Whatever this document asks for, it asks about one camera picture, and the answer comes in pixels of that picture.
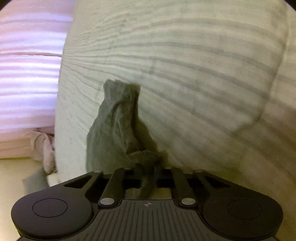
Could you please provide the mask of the pink crumpled cloth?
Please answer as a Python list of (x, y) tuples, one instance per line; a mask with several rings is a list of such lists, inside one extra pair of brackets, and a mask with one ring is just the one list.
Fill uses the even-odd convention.
[(31, 159), (41, 162), (46, 174), (57, 172), (54, 137), (37, 131), (32, 131), (28, 135)]

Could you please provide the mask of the pink curtain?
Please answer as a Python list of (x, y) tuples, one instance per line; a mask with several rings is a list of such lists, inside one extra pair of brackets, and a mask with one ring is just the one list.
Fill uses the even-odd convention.
[(53, 132), (74, 1), (10, 1), (1, 10), (1, 158), (30, 155), (29, 132)]

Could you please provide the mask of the dark grey garment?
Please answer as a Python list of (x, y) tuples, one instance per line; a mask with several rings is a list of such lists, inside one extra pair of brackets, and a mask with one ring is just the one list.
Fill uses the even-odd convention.
[(167, 199), (171, 193), (157, 188), (156, 169), (163, 164), (164, 153), (138, 116), (140, 87), (119, 80), (107, 80), (104, 100), (86, 138), (86, 170), (111, 174), (118, 168), (141, 165), (142, 186), (129, 188), (127, 199)]

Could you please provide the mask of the white striped bedspread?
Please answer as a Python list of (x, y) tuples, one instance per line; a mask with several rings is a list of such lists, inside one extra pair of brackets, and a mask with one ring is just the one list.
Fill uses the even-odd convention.
[(86, 172), (106, 80), (140, 88), (168, 166), (274, 198), (295, 240), (295, 10), (285, 1), (76, 1), (56, 103), (60, 181)]

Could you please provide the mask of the grey floor cushion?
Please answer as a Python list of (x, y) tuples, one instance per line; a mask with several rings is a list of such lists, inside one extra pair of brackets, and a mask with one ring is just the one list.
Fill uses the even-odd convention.
[(22, 182), (25, 195), (49, 188), (47, 173), (43, 168), (39, 168)]

